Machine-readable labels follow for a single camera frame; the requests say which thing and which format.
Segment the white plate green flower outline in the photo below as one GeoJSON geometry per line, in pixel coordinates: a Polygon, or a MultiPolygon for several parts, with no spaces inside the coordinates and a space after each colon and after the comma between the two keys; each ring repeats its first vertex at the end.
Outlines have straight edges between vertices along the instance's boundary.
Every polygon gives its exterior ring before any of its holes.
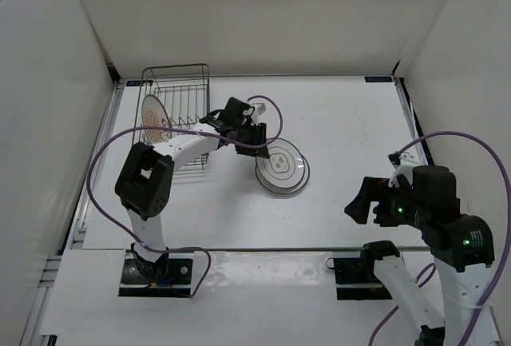
{"type": "Polygon", "coordinates": [[[300,194],[308,185],[311,178],[311,168],[308,160],[302,157],[295,167],[298,170],[298,177],[290,181],[269,181],[269,178],[261,172],[258,165],[255,166],[255,178],[259,185],[267,192],[277,196],[291,197],[300,194]]]}

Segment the white plate orange sunburst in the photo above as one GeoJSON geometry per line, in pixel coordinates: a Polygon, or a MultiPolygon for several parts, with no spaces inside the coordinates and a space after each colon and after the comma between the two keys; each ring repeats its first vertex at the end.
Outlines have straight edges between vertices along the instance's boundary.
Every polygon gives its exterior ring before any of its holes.
{"type": "MultiPolygon", "coordinates": [[[[154,95],[144,97],[141,107],[142,125],[144,127],[169,127],[169,118],[161,101],[154,95]]],[[[167,130],[147,129],[145,136],[150,144],[168,141],[172,134],[167,130]]]]}

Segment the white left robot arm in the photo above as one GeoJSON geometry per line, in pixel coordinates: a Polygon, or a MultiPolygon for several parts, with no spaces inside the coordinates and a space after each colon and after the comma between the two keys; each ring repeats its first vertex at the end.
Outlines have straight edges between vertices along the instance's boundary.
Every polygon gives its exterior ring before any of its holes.
{"type": "Polygon", "coordinates": [[[168,204],[174,173],[193,159],[236,142],[238,154],[268,158],[267,125],[259,121],[264,103],[228,99],[223,109],[202,117],[190,134],[180,134],[155,145],[132,146],[114,187],[129,215],[133,258],[139,273],[158,282],[168,271],[168,253],[160,214],[168,204]]]}

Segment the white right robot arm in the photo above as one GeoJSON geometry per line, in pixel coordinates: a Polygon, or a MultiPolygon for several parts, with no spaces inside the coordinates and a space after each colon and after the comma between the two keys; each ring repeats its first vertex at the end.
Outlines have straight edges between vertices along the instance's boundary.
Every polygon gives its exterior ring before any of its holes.
{"type": "Polygon", "coordinates": [[[434,259],[442,287],[441,312],[408,273],[391,241],[365,244],[358,263],[363,279],[379,280],[390,293],[415,344],[492,344],[491,312],[480,299],[495,260],[493,234],[482,218],[461,213],[454,174],[444,166],[400,165],[390,179],[364,177],[344,212],[364,225],[371,210],[377,225],[418,229],[434,259]]]}

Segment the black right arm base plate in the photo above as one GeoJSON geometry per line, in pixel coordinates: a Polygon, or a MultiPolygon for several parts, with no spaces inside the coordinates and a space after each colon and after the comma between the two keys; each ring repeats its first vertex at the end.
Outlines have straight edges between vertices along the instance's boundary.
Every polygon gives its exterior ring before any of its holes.
{"type": "Polygon", "coordinates": [[[367,274],[359,258],[329,257],[325,266],[335,275],[339,301],[392,299],[381,281],[367,274]]]}

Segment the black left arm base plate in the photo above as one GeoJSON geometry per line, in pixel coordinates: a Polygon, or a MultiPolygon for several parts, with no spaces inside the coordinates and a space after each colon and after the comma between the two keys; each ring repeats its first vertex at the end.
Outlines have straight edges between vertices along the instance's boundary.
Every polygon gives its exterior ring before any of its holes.
{"type": "Polygon", "coordinates": [[[184,254],[168,258],[167,266],[146,278],[140,273],[132,254],[124,259],[118,287],[120,297],[186,298],[191,295],[193,255],[184,254]]]}

